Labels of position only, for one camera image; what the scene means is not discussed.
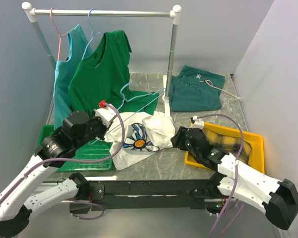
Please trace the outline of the white t-shirt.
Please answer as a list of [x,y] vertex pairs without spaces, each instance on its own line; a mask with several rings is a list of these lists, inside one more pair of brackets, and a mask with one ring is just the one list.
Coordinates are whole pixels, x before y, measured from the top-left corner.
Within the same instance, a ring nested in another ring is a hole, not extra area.
[[116,170],[126,169],[154,153],[171,148],[171,138],[175,135],[175,126],[170,116],[155,111],[121,113],[124,121],[124,143],[112,160]]

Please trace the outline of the green t-shirt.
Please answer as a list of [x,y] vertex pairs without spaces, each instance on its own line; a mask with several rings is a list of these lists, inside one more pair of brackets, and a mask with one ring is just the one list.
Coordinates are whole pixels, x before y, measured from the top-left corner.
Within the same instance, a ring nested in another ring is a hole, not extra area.
[[[123,100],[120,89],[130,82],[132,52],[123,30],[106,32],[96,50],[81,60],[68,87],[72,110],[92,114],[105,100],[118,108]],[[144,112],[152,115],[157,100]]]

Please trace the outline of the blue wire hanger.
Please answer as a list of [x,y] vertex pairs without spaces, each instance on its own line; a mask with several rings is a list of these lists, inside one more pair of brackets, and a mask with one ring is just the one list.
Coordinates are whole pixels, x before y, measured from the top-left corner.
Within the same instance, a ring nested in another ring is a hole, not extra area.
[[123,97],[121,105],[117,108],[118,112],[143,112],[148,107],[158,100],[160,93],[165,91],[165,88],[160,88],[155,92],[141,92],[141,91],[129,91],[130,83],[125,84],[120,89],[120,94]]

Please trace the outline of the blue hanger holding green shirt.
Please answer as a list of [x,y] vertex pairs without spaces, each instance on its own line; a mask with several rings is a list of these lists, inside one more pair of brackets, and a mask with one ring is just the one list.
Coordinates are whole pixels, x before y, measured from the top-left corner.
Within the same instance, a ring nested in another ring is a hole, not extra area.
[[91,20],[90,20],[91,13],[93,11],[95,11],[95,8],[90,9],[89,13],[87,14],[87,21],[89,23],[91,37],[90,37],[90,40],[87,42],[87,44],[85,46],[85,49],[84,49],[81,60],[85,59],[87,56],[90,56],[92,54],[93,51],[91,49],[91,42],[94,40],[94,38],[96,38],[100,34],[104,34],[103,31],[100,31],[98,33],[94,32],[94,28],[93,28],[93,25],[92,25]]

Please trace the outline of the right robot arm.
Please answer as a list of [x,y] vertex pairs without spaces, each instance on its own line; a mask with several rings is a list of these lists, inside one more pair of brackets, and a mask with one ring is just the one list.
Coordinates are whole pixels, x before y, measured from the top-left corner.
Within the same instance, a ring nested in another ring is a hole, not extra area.
[[220,176],[221,180],[208,184],[210,196],[232,195],[263,212],[276,227],[289,229],[298,214],[298,191],[292,181],[280,181],[238,162],[222,146],[210,144],[199,128],[180,127],[171,142]]

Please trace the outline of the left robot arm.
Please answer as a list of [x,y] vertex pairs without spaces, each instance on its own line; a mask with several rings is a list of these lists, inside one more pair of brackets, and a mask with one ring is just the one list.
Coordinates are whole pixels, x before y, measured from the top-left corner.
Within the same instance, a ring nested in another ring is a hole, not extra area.
[[36,188],[65,163],[76,151],[95,138],[103,139],[115,114],[103,109],[90,117],[75,111],[64,119],[50,136],[35,150],[20,174],[0,193],[0,237],[12,238],[23,231],[30,220],[55,204],[67,199],[84,199],[90,194],[90,185],[80,173],[37,195]]

